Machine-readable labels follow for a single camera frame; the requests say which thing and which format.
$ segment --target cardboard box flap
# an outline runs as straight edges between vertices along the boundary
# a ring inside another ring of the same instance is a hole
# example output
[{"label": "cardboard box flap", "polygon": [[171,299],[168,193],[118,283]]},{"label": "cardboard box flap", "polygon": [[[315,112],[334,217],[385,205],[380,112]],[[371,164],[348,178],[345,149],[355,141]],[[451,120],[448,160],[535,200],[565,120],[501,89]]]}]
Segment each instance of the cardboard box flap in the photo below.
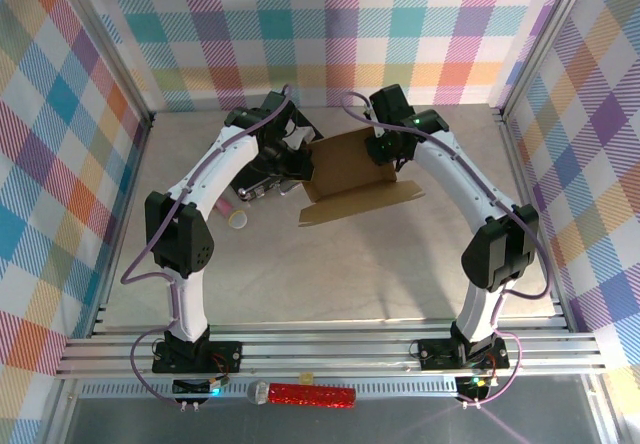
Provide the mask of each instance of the cardboard box flap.
[{"label": "cardboard box flap", "polygon": [[323,197],[300,211],[299,226],[315,226],[422,196],[424,192],[414,181],[378,181]]},{"label": "cardboard box flap", "polygon": [[365,127],[309,144],[315,171],[311,182],[303,185],[311,202],[374,182],[396,180],[393,164],[378,166],[367,154],[364,141],[373,135],[373,127]]}]

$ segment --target plaid wall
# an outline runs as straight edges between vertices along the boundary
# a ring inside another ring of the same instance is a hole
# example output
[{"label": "plaid wall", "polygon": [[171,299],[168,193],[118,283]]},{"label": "plaid wall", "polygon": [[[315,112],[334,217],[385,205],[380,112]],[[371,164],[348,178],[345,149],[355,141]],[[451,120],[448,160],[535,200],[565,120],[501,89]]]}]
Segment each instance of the plaid wall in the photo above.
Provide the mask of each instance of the plaid wall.
[{"label": "plaid wall", "polygon": [[[529,34],[544,4],[92,2],[149,106],[171,111],[259,104],[257,96],[285,82],[297,87],[294,98],[305,106],[338,105],[345,90],[370,93],[396,82],[415,104],[487,102],[503,66],[509,62],[510,69],[518,55],[516,36]],[[528,12],[534,17],[530,23]]]},{"label": "plaid wall", "polygon": [[581,329],[640,438],[640,0],[579,0],[513,131]]},{"label": "plaid wall", "polygon": [[2,444],[33,441],[86,324],[138,122],[67,0],[0,0]]},{"label": "plaid wall", "polygon": [[534,44],[536,43],[536,39],[540,33],[544,30],[544,27],[547,23],[547,20],[551,17],[551,11],[553,10],[553,6],[557,0],[545,0],[542,9],[540,10],[540,14],[535,21],[535,24],[531,28],[529,35],[527,36],[527,40],[524,45],[520,49],[520,53],[518,54],[518,58],[516,59],[515,64],[510,69],[509,77],[505,82],[504,86],[496,85],[492,89],[491,95],[489,96],[489,105],[492,107],[503,108],[509,94],[513,90],[513,86],[515,85],[518,77],[520,76],[520,71],[524,64],[527,62],[529,58],[529,54],[533,50]]}]

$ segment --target pink object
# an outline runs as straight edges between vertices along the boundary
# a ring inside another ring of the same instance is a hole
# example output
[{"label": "pink object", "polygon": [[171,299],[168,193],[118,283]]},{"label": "pink object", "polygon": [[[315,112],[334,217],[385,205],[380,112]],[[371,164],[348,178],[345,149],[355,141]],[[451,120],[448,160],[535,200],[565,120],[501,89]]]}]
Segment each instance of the pink object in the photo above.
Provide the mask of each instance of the pink object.
[{"label": "pink object", "polygon": [[294,406],[351,409],[356,404],[356,390],[344,387],[269,384],[269,402]]},{"label": "pink object", "polygon": [[222,197],[216,201],[215,208],[227,218],[227,222],[234,229],[242,229],[247,225],[247,215],[242,209],[234,209],[229,201]]}]

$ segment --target red glitter object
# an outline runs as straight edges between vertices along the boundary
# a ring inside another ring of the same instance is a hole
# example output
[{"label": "red glitter object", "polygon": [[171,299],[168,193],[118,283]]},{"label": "red glitter object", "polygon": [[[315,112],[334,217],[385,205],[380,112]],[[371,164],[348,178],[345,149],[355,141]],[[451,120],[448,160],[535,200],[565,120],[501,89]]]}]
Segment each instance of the red glitter object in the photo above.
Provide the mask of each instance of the red glitter object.
[{"label": "red glitter object", "polygon": [[356,390],[344,387],[271,383],[269,384],[269,402],[351,409],[356,404]]}]

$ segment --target purple cable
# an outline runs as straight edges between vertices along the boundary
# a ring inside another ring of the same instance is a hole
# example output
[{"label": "purple cable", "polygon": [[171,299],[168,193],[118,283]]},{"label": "purple cable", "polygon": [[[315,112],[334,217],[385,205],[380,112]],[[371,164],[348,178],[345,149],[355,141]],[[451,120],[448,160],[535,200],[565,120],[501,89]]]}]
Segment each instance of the purple cable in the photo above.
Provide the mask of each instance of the purple cable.
[{"label": "purple cable", "polygon": [[[498,298],[498,301],[496,302],[496,305],[493,308],[493,312],[491,314],[491,327],[494,328],[494,331],[495,331],[496,335],[498,335],[500,337],[505,337],[505,336],[511,337],[512,339],[514,339],[516,341],[516,345],[518,347],[518,362],[517,362],[517,364],[515,366],[513,374],[511,374],[511,376],[509,377],[509,379],[507,380],[505,385],[502,387],[502,389],[500,389],[498,392],[496,392],[493,396],[488,397],[488,398],[480,401],[481,403],[491,402],[491,401],[497,399],[498,397],[500,397],[502,394],[504,394],[504,392],[511,386],[511,384],[513,383],[513,381],[516,378],[516,375],[518,374],[518,370],[520,369],[520,365],[521,365],[521,361],[522,361],[522,343],[520,342],[520,339],[518,339],[518,336],[516,336],[515,334],[513,334],[511,332],[502,332],[502,331],[498,331],[496,329],[498,316],[500,314],[500,310],[502,309],[502,305],[504,304],[505,294],[512,294],[512,295],[514,295],[516,297],[521,297],[522,299],[527,299],[527,300],[531,300],[531,301],[537,300],[537,299],[542,299],[543,297],[547,296],[549,294],[549,292],[551,292],[552,285],[555,283],[555,277],[554,277],[554,274],[552,272],[551,262],[549,260],[549,255],[548,255],[546,249],[544,248],[544,246],[542,245],[542,243],[540,242],[540,240],[538,239],[538,236],[536,235],[536,233],[533,232],[533,230],[529,226],[527,226],[527,224],[522,219],[520,219],[511,209],[509,209],[508,206],[505,206],[498,199],[498,197],[493,193],[493,191],[491,189],[489,189],[489,187],[487,187],[485,185],[483,180],[473,170],[473,168],[469,165],[469,163],[467,161],[465,161],[451,147],[446,145],[440,139],[438,139],[436,137],[433,137],[431,134],[427,134],[426,132],[420,131],[419,129],[410,128],[410,127],[404,127],[404,126],[394,126],[392,124],[385,124],[385,123],[382,123],[382,122],[370,121],[369,119],[366,119],[366,118],[358,115],[357,113],[355,113],[354,111],[352,111],[351,109],[348,108],[347,104],[345,103],[345,98],[347,96],[353,96],[353,97],[357,97],[357,98],[361,99],[365,103],[365,105],[367,106],[368,110],[371,110],[371,103],[369,102],[369,99],[367,99],[365,96],[363,96],[362,94],[360,94],[358,92],[353,92],[353,91],[345,92],[342,95],[341,99],[340,99],[340,103],[342,105],[342,109],[347,114],[349,114],[351,117],[353,117],[354,119],[356,119],[356,120],[358,120],[360,122],[364,122],[365,124],[367,124],[369,126],[379,126],[379,127],[383,128],[383,129],[388,129],[390,131],[399,131],[399,132],[407,132],[409,134],[415,134],[415,135],[423,137],[427,141],[435,144],[440,149],[442,149],[447,154],[449,154],[449,156],[451,156],[453,159],[455,159],[460,164],[460,166],[467,172],[469,177],[471,177],[471,179],[478,185],[478,187],[480,187],[482,192],[484,192],[487,195],[487,197],[489,199],[491,199],[491,201],[500,210],[502,210],[505,214],[507,214],[507,216],[509,216],[511,219],[513,219],[513,221],[515,221],[515,223],[518,224],[518,226],[525,232],[525,234],[529,237],[529,239],[531,239],[533,241],[533,243],[536,246],[536,250],[538,251],[538,254],[540,255],[540,259],[542,260],[543,266],[544,266],[545,271],[546,271],[545,272],[545,274],[546,274],[546,285],[545,285],[544,290],[542,292],[540,292],[539,294],[530,295],[530,294],[524,294],[524,293],[518,292],[518,291],[505,289],[500,293],[500,297]],[[470,403],[473,403],[473,404],[476,403],[476,401],[474,401],[474,400],[472,400],[472,399],[470,399],[470,398],[468,398],[466,396],[463,396],[462,394],[459,394],[459,397],[461,399],[463,399],[463,400],[466,400],[467,402],[470,402]]]},{"label": "purple cable", "polygon": [[173,277],[171,277],[169,274],[164,272],[147,272],[145,274],[140,274],[139,276],[130,277],[131,273],[138,267],[140,262],[142,262],[142,259],[144,259],[145,256],[149,254],[151,249],[153,249],[153,246],[157,244],[158,240],[160,239],[160,236],[162,236],[164,231],[169,226],[171,219],[173,219],[173,216],[178,211],[178,207],[180,207],[180,204],[182,203],[184,198],[187,196],[187,194],[191,192],[193,183],[196,181],[196,179],[198,179],[202,171],[209,164],[211,164],[211,162],[216,157],[218,157],[218,155],[224,152],[227,147],[229,147],[234,142],[237,142],[243,137],[250,135],[252,132],[260,129],[262,126],[271,122],[278,114],[280,114],[280,112],[282,112],[282,110],[286,107],[286,105],[289,104],[289,101],[291,100],[291,86],[289,86],[289,84],[285,84],[284,87],[282,88],[282,93],[284,94],[284,100],[271,114],[269,114],[264,119],[261,119],[260,121],[256,122],[253,126],[249,127],[248,129],[245,129],[239,132],[238,134],[230,137],[226,141],[224,141],[220,145],[220,147],[216,148],[211,154],[209,154],[209,156],[204,161],[202,161],[202,163],[196,168],[196,170],[193,171],[193,174],[185,184],[184,188],[182,189],[182,192],[180,193],[180,195],[176,199],[176,202],[173,204],[173,206],[169,210],[169,213],[167,214],[167,216],[164,218],[164,221],[162,221],[162,224],[160,224],[160,227],[158,228],[156,233],[153,235],[153,237],[151,238],[149,243],[144,247],[144,249],[140,252],[140,254],[138,254],[138,257],[136,257],[131,263],[131,265],[127,268],[127,270],[124,271],[124,274],[122,274],[122,278],[120,279],[120,282],[125,285],[131,284],[133,282],[142,281],[143,279],[149,279],[151,277],[160,277],[162,279],[165,279],[169,283],[169,289],[171,292],[171,322],[164,327],[150,329],[146,331],[144,334],[142,334],[140,337],[138,337],[133,343],[133,345],[131,346],[131,352],[129,354],[129,362],[131,362],[131,369],[133,370],[133,373],[138,378],[138,381],[140,381],[140,383],[144,386],[144,388],[147,391],[149,391],[152,395],[160,399],[161,401],[164,401],[173,406],[181,407],[180,404],[178,404],[175,400],[165,397],[162,394],[159,394],[158,392],[156,392],[155,389],[153,389],[153,387],[151,387],[151,385],[142,377],[142,374],[136,367],[135,351],[136,351],[136,347],[138,347],[138,344],[140,344],[140,342],[145,337],[151,334],[157,334],[157,333],[162,333],[164,331],[168,331],[169,329],[171,329],[171,326],[173,326],[173,324],[179,319],[180,314],[178,309],[177,289],[175,287],[176,282]]}]

